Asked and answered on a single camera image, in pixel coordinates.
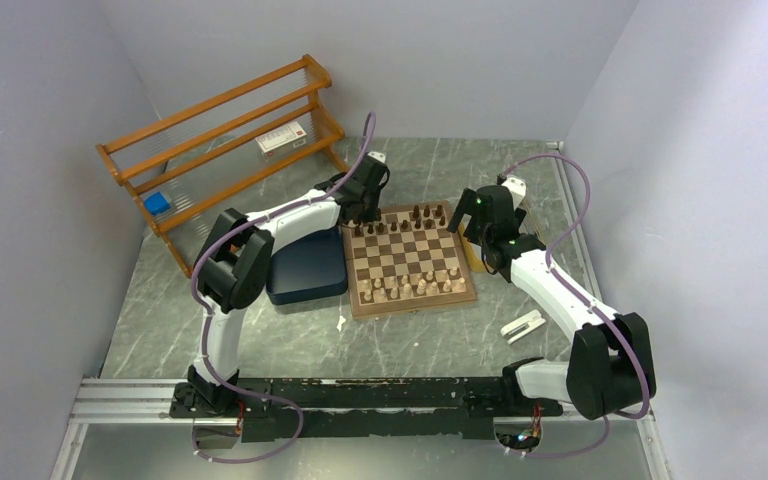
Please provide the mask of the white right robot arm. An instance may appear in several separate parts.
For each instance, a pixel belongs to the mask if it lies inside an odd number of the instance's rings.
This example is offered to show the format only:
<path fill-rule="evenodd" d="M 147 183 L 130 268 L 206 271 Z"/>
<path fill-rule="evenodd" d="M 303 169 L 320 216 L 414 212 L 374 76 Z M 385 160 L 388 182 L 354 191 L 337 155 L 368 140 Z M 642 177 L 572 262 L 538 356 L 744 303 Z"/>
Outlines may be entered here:
<path fill-rule="evenodd" d="M 465 189 L 449 231 L 479 246 L 485 269 L 529 295 L 571 343 L 568 361 L 528 359 L 507 368 L 502 406 L 522 414 L 537 399 L 572 405 L 594 420 L 608 414 L 640 418 L 657 387 L 649 330 L 636 313 L 620 314 L 589 295 L 560 268 L 534 235 L 520 232 L 525 212 L 510 182 Z M 640 405 L 633 414 L 630 407 Z"/>

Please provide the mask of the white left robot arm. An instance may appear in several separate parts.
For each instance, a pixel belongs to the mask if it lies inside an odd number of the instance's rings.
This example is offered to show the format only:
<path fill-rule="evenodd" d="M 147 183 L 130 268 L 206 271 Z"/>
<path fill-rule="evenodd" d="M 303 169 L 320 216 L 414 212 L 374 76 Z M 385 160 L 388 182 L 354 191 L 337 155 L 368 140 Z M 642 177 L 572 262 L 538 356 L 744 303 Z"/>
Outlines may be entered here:
<path fill-rule="evenodd" d="M 242 321 L 266 286 L 273 255 L 341 224 L 376 221 L 388 179 L 385 154 L 372 151 L 349 172 L 293 201 L 248 215 L 228 209 L 216 220 L 191 276 L 191 294 L 202 308 L 203 322 L 187 374 L 197 403 L 209 414 L 221 416 L 235 406 Z"/>

